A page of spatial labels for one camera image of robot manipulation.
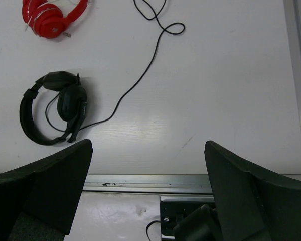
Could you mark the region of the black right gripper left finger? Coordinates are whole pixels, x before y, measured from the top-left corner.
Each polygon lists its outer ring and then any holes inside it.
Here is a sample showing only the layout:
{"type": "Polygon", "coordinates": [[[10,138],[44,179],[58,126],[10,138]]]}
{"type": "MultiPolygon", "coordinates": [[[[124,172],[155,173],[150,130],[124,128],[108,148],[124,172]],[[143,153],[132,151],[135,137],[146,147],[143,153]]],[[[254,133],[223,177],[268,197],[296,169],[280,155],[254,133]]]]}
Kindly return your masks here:
{"type": "Polygon", "coordinates": [[[69,235],[93,154],[79,141],[0,174],[0,240],[64,240],[69,235]]]}

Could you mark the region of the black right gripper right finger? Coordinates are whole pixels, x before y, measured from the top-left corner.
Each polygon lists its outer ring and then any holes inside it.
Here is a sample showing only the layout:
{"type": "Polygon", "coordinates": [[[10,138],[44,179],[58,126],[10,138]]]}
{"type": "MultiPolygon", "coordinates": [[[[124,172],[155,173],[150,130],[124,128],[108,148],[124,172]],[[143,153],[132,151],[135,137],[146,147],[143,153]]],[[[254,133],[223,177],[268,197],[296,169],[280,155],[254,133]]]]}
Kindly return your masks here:
{"type": "Polygon", "coordinates": [[[301,181],[214,141],[204,155],[224,240],[301,240],[301,181]]]}

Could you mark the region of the black headphones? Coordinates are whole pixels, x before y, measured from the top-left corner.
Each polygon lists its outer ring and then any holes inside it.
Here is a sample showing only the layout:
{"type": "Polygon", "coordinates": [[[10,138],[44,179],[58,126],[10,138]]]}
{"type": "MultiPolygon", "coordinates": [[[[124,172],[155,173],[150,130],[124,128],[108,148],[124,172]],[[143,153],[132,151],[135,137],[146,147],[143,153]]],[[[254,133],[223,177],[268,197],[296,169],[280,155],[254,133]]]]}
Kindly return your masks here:
{"type": "Polygon", "coordinates": [[[20,124],[25,135],[39,145],[52,146],[64,141],[73,143],[85,120],[86,108],[87,93],[81,86],[79,75],[66,71],[50,72],[38,79],[35,85],[25,92],[20,104],[20,124]],[[33,120],[32,105],[41,87],[59,93],[57,112],[67,123],[67,127],[63,135],[55,139],[45,137],[33,120]]]}

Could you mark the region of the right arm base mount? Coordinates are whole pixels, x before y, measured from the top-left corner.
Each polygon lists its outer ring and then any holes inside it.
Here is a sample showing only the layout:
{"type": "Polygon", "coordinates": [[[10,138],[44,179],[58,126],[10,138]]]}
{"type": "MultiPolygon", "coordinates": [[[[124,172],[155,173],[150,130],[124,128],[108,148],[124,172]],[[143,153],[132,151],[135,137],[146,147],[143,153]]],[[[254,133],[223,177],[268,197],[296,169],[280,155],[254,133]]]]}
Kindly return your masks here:
{"type": "Polygon", "coordinates": [[[161,240],[223,240],[220,222],[212,195],[162,195],[160,217],[145,228],[159,224],[161,240]]]}

